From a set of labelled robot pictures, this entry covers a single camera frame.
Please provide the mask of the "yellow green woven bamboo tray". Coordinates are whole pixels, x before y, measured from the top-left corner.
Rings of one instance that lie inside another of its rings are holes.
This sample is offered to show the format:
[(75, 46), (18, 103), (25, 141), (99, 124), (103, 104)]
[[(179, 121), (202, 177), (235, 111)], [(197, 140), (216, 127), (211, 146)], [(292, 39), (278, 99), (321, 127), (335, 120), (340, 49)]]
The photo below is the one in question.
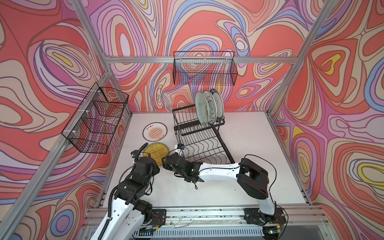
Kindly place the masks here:
[(142, 152), (144, 157), (153, 158), (158, 166), (163, 164), (162, 159), (170, 152), (169, 148), (163, 143), (149, 144)]

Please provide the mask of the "black metal dish rack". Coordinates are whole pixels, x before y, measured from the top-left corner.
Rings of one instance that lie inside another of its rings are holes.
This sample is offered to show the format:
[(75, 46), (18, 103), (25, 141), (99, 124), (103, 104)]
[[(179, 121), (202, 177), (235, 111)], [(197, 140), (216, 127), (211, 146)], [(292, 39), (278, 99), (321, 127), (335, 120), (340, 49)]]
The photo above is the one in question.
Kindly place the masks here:
[(214, 165), (234, 164), (228, 147), (220, 135), (219, 123), (201, 125), (195, 105), (172, 110), (174, 131), (178, 144), (184, 146), (183, 156), (188, 162), (204, 162)]

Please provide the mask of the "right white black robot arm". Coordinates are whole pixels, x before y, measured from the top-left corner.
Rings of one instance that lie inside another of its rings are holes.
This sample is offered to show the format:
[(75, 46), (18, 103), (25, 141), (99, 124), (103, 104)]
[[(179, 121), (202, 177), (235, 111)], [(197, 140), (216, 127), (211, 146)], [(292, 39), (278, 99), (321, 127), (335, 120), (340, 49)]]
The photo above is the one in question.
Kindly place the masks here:
[(277, 204), (271, 197), (268, 171), (247, 157), (236, 164), (214, 165), (203, 162), (191, 163), (178, 153), (174, 153), (164, 157), (162, 163), (164, 169), (174, 172), (176, 177), (194, 185), (197, 182), (210, 181), (239, 184), (248, 196), (257, 200), (259, 205), (255, 214), (245, 216), (248, 224), (264, 226), (283, 219), (277, 216)]

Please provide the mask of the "large orange sunburst plate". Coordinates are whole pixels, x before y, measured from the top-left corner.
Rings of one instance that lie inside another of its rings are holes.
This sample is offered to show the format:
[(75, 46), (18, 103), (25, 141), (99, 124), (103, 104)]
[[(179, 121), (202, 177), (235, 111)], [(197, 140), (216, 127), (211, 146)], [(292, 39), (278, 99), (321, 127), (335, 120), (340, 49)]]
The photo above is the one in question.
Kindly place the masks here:
[(132, 168), (133, 166), (127, 168), (123, 173), (122, 175), (120, 176), (119, 178), (119, 184), (130, 174), (130, 172), (132, 171)]

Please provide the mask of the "small orange sunburst plate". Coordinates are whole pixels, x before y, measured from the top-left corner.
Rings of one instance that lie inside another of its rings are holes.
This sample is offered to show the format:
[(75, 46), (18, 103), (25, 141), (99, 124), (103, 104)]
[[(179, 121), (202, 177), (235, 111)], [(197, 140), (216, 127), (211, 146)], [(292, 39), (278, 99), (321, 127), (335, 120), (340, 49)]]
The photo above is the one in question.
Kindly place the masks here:
[(168, 133), (166, 125), (160, 122), (148, 124), (143, 129), (143, 138), (149, 142), (158, 142), (162, 140)]

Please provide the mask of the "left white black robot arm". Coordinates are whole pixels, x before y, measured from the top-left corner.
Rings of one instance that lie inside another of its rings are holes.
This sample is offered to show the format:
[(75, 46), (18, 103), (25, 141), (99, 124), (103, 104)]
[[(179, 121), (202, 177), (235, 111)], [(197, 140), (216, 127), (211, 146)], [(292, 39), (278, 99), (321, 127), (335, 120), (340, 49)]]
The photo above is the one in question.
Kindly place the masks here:
[(128, 240), (141, 225), (151, 221), (152, 204), (141, 197), (159, 172), (154, 159), (136, 156), (132, 171), (111, 191), (107, 213), (92, 235), (93, 240)]

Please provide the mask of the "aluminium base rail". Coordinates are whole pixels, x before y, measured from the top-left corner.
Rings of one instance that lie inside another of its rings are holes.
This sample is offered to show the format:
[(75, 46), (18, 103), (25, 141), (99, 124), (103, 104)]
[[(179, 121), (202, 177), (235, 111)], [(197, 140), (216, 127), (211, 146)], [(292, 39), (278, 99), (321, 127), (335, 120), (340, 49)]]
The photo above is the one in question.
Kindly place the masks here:
[(155, 208), (152, 222), (139, 227), (129, 218), (115, 240), (335, 240), (324, 211), (314, 205), (284, 205), (264, 223), (257, 206)]

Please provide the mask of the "green rimmed white plate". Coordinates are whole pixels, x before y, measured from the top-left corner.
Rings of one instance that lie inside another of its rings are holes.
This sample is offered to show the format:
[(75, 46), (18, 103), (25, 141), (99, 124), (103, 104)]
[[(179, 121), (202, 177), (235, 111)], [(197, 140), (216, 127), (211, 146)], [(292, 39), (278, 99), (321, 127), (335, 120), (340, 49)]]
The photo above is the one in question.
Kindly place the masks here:
[(224, 118), (224, 102), (223, 102), (223, 99), (222, 99), (220, 93), (216, 89), (211, 89), (210, 92), (211, 92), (211, 94), (215, 100), (215, 103), (216, 103), (216, 108), (217, 108), (216, 122), (219, 123)]

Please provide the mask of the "white plate with clover emblem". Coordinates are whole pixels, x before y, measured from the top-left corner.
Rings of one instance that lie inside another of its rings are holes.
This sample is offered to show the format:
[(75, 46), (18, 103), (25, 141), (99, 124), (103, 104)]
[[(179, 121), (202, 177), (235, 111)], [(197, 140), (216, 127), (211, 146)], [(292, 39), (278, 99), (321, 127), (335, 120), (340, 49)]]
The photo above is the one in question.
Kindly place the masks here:
[(216, 102), (213, 98), (213, 95), (210, 91), (204, 91), (203, 92), (204, 97), (206, 98), (208, 102), (208, 111), (209, 111), (209, 124), (214, 124), (217, 119), (217, 107)]

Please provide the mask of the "pale green flower plate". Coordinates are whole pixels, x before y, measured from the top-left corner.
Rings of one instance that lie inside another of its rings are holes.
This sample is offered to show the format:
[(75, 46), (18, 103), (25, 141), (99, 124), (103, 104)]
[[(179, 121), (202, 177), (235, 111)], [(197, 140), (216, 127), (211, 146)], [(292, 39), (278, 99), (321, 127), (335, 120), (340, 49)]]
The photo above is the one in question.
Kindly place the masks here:
[(206, 125), (209, 119), (208, 102), (202, 92), (196, 94), (195, 107), (200, 124)]

